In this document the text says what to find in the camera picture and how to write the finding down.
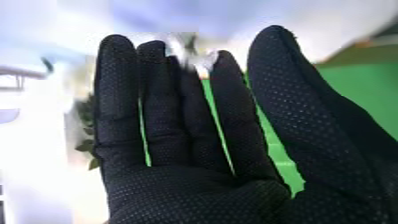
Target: gloved hand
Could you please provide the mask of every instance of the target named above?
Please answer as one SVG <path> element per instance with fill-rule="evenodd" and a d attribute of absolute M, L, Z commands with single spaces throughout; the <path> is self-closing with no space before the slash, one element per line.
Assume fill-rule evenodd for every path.
<path fill-rule="evenodd" d="M 277 26 L 259 33 L 249 79 L 306 179 L 293 199 L 233 56 L 220 52 L 210 76 L 231 171 L 197 74 L 163 49 L 155 41 L 135 51 L 121 36 L 99 47 L 94 153 L 110 223 L 396 223 L 396 140 L 329 87 L 291 33 Z"/>

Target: white ceiling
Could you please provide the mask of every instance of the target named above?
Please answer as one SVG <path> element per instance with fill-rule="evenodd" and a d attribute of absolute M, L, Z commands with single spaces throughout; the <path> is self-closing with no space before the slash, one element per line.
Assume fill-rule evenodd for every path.
<path fill-rule="evenodd" d="M 169 31 L 222 39 L 243 64 L 252 38 L 272 24 L 293 31 L 316 62 L 396 13 L 396 0 L 0 0 L 0 64 L 37 64 L 41 54 L 67 59 L 96 54 L 110 33 L 140 43 Z"/>

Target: finger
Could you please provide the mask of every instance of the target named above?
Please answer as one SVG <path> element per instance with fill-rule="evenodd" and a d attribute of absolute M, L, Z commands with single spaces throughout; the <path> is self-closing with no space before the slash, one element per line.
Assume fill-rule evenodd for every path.
<path fill-rule="evenodd" d="M 192 139 L 194 164 L 210 170 L 231 173 L 199 75 L 195 70 L 181 69 L 174 57 L 171 58 L 171 69 L 179 80 L 183 120 Z"/>
<path fill-rule="evenodd" d="M 377 197 L 370 161 L 398 158 L 396 142 L 364 110 L 332 90 L 293 35 L 277 26 L 263 30 L 250 47 L 249 78 L 307 185 L 359 198 L 370 194 Z"/>
<path fill-rule="evenodd" d="M 144 81 L 144 124 L 153 166 L 188 164 L 188 136 L 183 128 L 178 80 L 169 70 L 165 44 L 153 41 L 139 47 Z"/>
<path fill-rule="evenodd" d="M 146 164 L 139 120 L 139 72 L 133 44 L 123 36 L 101 42 L 94 81 L 94 154 L 107 175 Z"/>
<path fill-rule="evenodd" d="M 210 83 L 236 175 L 250 179 L 281 180 L 266 155 L 265 135 L 243 74 L 233 55 L 226 51 L 218 54 Z"/>

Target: black glove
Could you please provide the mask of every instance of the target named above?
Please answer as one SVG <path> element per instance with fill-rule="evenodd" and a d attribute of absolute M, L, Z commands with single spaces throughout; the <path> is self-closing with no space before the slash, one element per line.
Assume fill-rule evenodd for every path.
<path fill-rule="evenodd" d="M 197 74 L 165 57 L 162 42 L 137 52 L 124 37 L 103 40 L 94 153 L 110 223 L 396 223 L 398 144 L 330 89 L 291 33 L 274 26 L 258 35 L 249 79 L 306 179 L 295 199 L 231 54 L 220 52 L 210 78 L 233 171 Z"/>

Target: green wall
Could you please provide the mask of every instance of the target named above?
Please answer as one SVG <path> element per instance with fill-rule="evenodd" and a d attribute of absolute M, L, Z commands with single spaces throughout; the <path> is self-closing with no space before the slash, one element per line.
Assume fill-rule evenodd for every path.
<path fill-rule="evenodd" d="M 322 68 L 320 73 L 336 91 L 368 110 L 385 131 L 398 139 L 398 64 Z M 204 91 L 215 114 L 208 81 L 204 81 Z M 261 111 L 259 119 L 266 134 L 270 156 L 291 190 L 298 192 L 304 181 Z"/>

